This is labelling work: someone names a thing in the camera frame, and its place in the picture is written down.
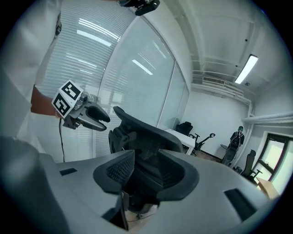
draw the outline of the white table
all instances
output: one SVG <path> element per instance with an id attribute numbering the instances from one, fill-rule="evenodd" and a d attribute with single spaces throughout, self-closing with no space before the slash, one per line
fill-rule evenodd
<path id="1" fill-rule="evenodd" d="M 193 139 L 191 137 L 188 137 L 188 136 L 185 136 L 185 135 L 183 135 L 183 134 L 181 134 L 179 132 L 176 132 L 176 131 L 174 131 L 172 129 L 167 129 L 165 131 L 170 133 L 170 134 L 172 134 L 173 136 L 177 137 L 181 141 L 181 143 L 183 145 L 187 146 L 188 151 L 187 151 L 186 154 L 191 155 L 191 152 L 192 152 L 192 150 L 194 149 L 194 146 L 195 146 L 195 139 Z"/>

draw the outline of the floor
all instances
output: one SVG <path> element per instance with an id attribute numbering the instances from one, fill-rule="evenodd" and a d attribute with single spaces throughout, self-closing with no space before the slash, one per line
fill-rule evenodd
<path id="1" fill-rule="evenodd" d="M 128 223 L 128 229 L 130 233 L 138 232 L 150 219 L 152 215 L 157 211 L 157 205 L 152 206 L 150 211 L 146 214 L 142 214 L 141 218 L 138 218 L 137 214 L 130 211 L 125 211 L 126 220 Z"/>
<path id="2" fill-rule="evenodd" d="M 202 158 L 202 159 L 206 159 L 206 160 L 210 160 L 210 161 L 214 161 L 214 162 L 220 162 L 219 159 L 216 159 L 214 157 L 211 157 L 211 156 L 209 156 L 209 155 L 207 155 L 207 154 L 205 154 L 203 152 L 197 151 L 196 152 L 196 156 L 199 157 L 199 158 Z"/>
<path id="3" fill-rule="evenodd" d="M 196 156 L 202 159 L 219 162 L 220 160 L 217 160 L 209 155 L 206 155 L 203 152 L 196 152 Z M 132 213 L 130 211 L 125 212 L 126 220 L 128 223 L 128 228 L 130 233 L 137 233 L 150 219 L 153 218 L 153 215 L 156 213 L 158 207 L 152 206 L 150 211 L 146 214 L 141 215 L 141 218 L 139 219 L 138 216 L 135 213 Z"/>

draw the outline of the black slot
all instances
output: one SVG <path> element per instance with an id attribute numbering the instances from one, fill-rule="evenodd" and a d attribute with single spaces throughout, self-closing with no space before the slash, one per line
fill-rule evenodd
<path id="1" fill-rule="evenodd" d="M 224 192 L 242 221 L 248 219 L 256 212 L 256 209 L 243 196 L 238 189 L 232 189 Z"/>
<path id="2" fill-rule="evenodd" d="M 76 171 L 77 171 L 77 170 L 74 169 L 74 168 L 68 168 L 68 169 L 65 169 L 65 170 L 61 170 L 61 171 L 59 171 L 59 172 L 60 172 L 60 174 L 61 174 L 62 176 L 65 176 L 65 175 L 71 174 L 71 173 L 76 172 Z"/>

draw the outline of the desk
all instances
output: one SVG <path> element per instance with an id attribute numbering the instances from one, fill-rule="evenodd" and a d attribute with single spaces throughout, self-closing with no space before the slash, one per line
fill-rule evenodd
<path id="1" fill-rule="evenodd" d="M 259 181 L 258 186 L 264 192 L 264 194 L 268 196 L 269 199 L 274 199 L 279 196 L 272 182 L 263 180 L 259 177 L 257 177 L 257 180 Z"/>
<path id="2" fill-rule="evenodd" d="M 191 137 L 185 136 L 185 135 L 183 135 L 179 132 L 176 132 L 172 129 L 167 129 L 165 131 L 172 134 L 173 136 L 177 137 L 183 145 L 187 146 L 189 149 L 186 154 L 191 155 L 191 152 L 195 147 L 195 139 L 192 139 Z"/>
<path id="3" fill-rule="evenodd" d="M 221 146 L 222 146 L 225 150 L 228 149 L 228 146 L 226 146 L 226 145 L 224 145 L 224 144 L 221 144 Z"/>

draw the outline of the ceiling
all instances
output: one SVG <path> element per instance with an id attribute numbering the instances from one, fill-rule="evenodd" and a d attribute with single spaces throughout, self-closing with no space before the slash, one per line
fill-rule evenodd
<path id="1" fill-rule="evenodd" d="M 250 54 L 259 58 L 242 87 L 252 92 L 292 77 L 285 44 L 264 12 L 248 0 L 165 0 L 193 61 L 194 80 L 234 82 Z"/>

